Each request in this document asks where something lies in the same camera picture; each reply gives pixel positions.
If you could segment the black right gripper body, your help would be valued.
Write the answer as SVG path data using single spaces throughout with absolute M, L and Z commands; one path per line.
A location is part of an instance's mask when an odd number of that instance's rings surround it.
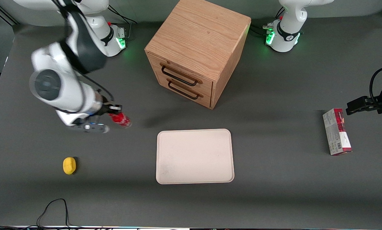
M 117 114 L 116 106 L 110 102 L 105 102 L 101 108 L 97 111 L 97 116 L 102 116 L 103 114 Z

